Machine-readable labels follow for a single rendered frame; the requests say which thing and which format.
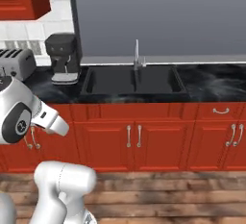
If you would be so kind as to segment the silver toaster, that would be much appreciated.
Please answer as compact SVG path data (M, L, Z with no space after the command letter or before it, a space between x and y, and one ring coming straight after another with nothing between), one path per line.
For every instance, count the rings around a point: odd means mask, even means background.
M31 49L0 49L0 76L13 76L25 81L36 70L37 64Z

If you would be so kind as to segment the red drawer front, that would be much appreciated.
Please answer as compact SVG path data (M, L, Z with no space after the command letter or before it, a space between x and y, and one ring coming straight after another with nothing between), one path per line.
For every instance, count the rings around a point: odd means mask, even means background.
M230 109L229 113L218 114L213 113L212 109L216 108L219 111ZM244 109L244 104L240 102L216 102L216 103L201 103L197 113L198 120L230 120L238 119Z

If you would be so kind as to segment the grey window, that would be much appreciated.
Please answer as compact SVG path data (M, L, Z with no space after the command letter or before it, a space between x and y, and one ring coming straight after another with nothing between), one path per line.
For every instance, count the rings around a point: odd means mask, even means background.
M246 63L246 0L71 0L84 64Z

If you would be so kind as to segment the black coffee machine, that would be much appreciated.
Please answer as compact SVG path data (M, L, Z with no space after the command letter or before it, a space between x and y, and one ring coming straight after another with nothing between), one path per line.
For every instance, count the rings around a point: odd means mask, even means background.
M45 41L47 54L51 59L54 85L74 85L81 74L77 52L77 39L73 33L55 33Z

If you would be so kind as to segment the black sink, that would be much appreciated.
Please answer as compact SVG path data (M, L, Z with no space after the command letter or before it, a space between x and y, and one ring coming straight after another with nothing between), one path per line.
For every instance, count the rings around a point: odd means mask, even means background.
M134 95L163 98L167 102L189 99L174 65L92 66L86 74L83 95Z

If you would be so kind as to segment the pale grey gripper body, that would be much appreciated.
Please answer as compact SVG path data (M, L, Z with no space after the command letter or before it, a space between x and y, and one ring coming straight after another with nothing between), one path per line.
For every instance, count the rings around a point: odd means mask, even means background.
M51 126L46 129L47 134L58 134L63 137L67 135L68 131L69 125L59 115L56 117Z

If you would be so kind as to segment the red panel under sink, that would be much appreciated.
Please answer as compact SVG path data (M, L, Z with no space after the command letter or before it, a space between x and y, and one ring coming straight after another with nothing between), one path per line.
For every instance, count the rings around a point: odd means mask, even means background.
M198 105L192 103L72 104L74 121L97 119L193 120Z

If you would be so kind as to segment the red cupboard door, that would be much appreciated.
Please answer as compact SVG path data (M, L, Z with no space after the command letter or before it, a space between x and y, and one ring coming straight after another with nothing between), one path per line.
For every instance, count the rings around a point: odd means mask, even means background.
M141 147L135 149L137 171L181 171L185 169L193 122L140 122Z
M233 143L239 137L239 125L244 124L244 132L240 143L233 147ZM224 168L229 171L246 171L246 120L239 121L233 143L229 146Z
M131 125L131 147L127 147L127 126ZM133 169L134 123L75 122L82 162L98 172L127 172Z
M37 165L35 150L24 139L11 145L0 145L1 160L7 172L32 172Z
M36 149L33 143L37 165L43 161L70 163L80 162L75 132L72 124L69 124L69 131L65 137L58 134L46 134L38 127L35 127L35 136L37 142L41 146L40 149Z
M236 120L197 121L187 158L189 171L229 171L224 168L229 147L225 143L232 136Z

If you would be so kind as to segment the silver tap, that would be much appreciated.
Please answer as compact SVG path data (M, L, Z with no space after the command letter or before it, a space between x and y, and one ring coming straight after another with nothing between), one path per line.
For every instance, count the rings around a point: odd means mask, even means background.
M135 41L135 60L134 60L134 70L140 70L142 67L146 66L146 58L141 58L139 56L139 42Z

